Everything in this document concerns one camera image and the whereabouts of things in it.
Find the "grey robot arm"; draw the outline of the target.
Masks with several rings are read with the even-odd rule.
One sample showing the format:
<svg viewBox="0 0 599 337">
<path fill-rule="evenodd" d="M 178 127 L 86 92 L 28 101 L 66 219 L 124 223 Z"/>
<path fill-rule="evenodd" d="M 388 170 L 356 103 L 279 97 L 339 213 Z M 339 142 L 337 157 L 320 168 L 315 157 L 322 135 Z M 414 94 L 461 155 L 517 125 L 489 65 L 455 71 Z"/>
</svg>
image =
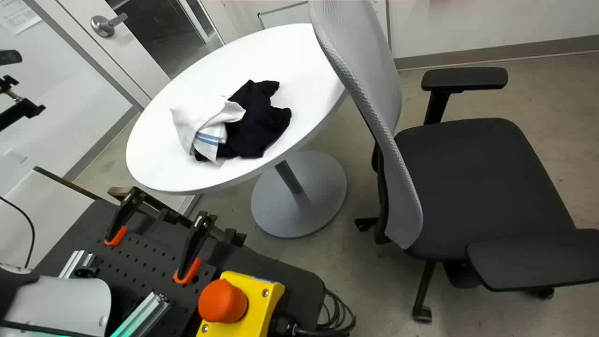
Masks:
<svg viewBox="0 0 599 337">
<path fill-rule="evenodd" d="M 0 270 L 4 328 L 103 337 L 113 294 L 101 279 L 64 279 L 28 270 Z"/>
</svg>

